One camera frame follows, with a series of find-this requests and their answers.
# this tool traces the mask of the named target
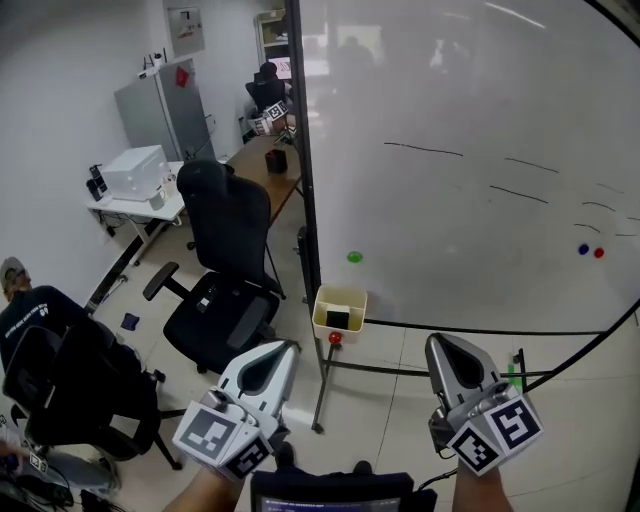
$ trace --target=cap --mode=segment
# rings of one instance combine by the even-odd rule
[[[14,256],[4,260],[0,266],[0,284],[2,285],[2,289],[6,290],[7,287],[13,283],[15,277],[25,272],[25,270],[24,265]]]

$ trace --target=green object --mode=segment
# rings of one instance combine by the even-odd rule
[[[362,253],[359,253],[358,251],[351,251],[347,254],[347,259],[351,263],[360,263],[362,261]]]
[[[509,365],[509,373],[515,373],[515,367],[512,364]],[[520,377],[509,378],[509,384],[513,384],[515,387],[522,390],[522,379]]]

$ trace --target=wooden desk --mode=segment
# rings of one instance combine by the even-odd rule
[[[249,141],[227,163],[236,170],[236,176],[261,185],[271,199],[271,223],[276,220],[300,181],[300,157],[288,144],[279,145],[287,154],[288,170],[284,174],[269,174],[265,153],[274,149],[278,137],[256,137]]]

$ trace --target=red magnet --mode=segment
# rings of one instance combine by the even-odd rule
[[[331,343],[332,345],[337,345],[341,341],[342,334],[340,334],[339,332],[332,332],[331,334],[329,334],[329,343]]]
[[[189,72],[178,66],[178,69],[176,69],[176,85],[184,89],[188,81]]]

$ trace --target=refrigerator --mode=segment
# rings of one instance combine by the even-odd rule
[[[131,147],[159,144],[168,161],[215,159],[192,59],[162,66],[115,98]]]

